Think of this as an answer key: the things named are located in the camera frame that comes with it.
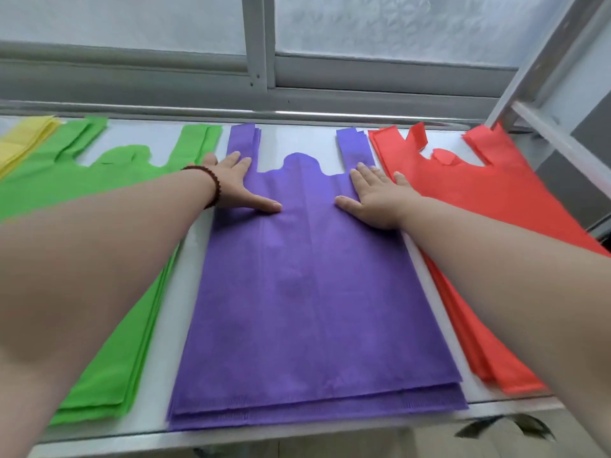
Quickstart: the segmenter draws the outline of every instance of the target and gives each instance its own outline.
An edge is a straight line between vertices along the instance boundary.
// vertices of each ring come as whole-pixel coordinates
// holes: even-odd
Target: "bracelet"
[[[219,199],[221,199],[221,182],[219,182],[219,179],[217,178],[217,176],[214,174],[212,170],[210,170],[208,167],[204,167],[203,165],[187,165],[186,167],[183,167],[180,170],[190,170],[190,169],[201,170],[207,173],[208,175],[210,175],[210,177],[214,181],[214,197],[209,202],[209,204],[206,207],[204,207],[204,210],[208,209],[209,207],[216,206]]]

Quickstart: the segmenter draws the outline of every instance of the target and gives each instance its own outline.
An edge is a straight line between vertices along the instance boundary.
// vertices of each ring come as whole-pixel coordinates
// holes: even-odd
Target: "window pane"
[[[567,0],[276,0],[276,50],[519,66]]]
[[[0,40],[246,54],[242,0],[0,0]]]

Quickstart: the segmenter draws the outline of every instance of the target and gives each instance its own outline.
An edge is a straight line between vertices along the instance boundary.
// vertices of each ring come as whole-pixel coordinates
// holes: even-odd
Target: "stack of green bags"
[[[0,222],[69,199],[146,181],[199,163],[214,151],[220,126],[187,125],[168,162],[149,163],[148,146],[113,148],[90,167],[74,159],[106,128],[105,118],[68,122],[0,181]],[[53,417],[51,424],[125,415],[133,405],[176,252],[117,326]]]

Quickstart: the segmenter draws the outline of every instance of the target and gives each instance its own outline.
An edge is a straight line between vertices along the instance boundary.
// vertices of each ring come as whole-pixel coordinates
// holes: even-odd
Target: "red bag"
[[[422,156],[420,151],[428,143],[422,123],[411,127],[406,139],[394,126],[371,130],[369,137],[386,174],[401,172],[423,196],[608,255],[547,191],[500,126],[490,130],[481,125],[462,136],[484,167],[444,149],[435,149],[431,159]],[[427,256],[425,262],[471,370],[506,393],[545,390],[481,323],[435,263]]]

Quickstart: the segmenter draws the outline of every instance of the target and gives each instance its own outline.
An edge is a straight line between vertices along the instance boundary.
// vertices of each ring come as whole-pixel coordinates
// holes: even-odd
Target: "tile floor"
[[[509,421],[501,421],[481,439],[457,439],[464,426],[446,424],[413,430],[383,429],[343,434],[269,440],[249,446],[231,445],[200,452],[206,458],[605,458],[566,410],[536,413],[556,442],[524,437]],[[197,458],[192,449],[121,455],[120,458]]]

